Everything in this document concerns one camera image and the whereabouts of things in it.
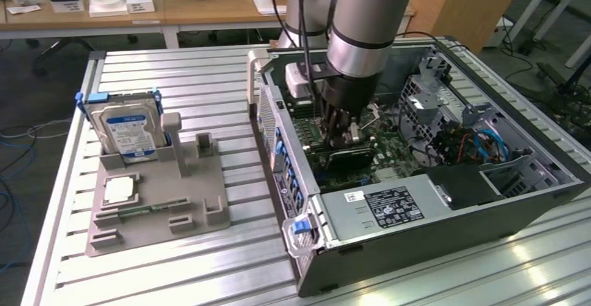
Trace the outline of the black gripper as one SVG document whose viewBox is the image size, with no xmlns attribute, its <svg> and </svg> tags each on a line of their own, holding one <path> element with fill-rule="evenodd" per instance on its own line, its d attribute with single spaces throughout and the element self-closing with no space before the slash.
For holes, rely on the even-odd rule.
<svg viewBox="0 0 591 306">
<path fill-rule="evenodd" d="M 377 74 L 364 78 L 346 75 L 325 78 L 321 112 L 326 139 L 341 136 L 352 122 L 358 124 L 361 110 L 373 97 L 377 82 Z"/>
</svg>

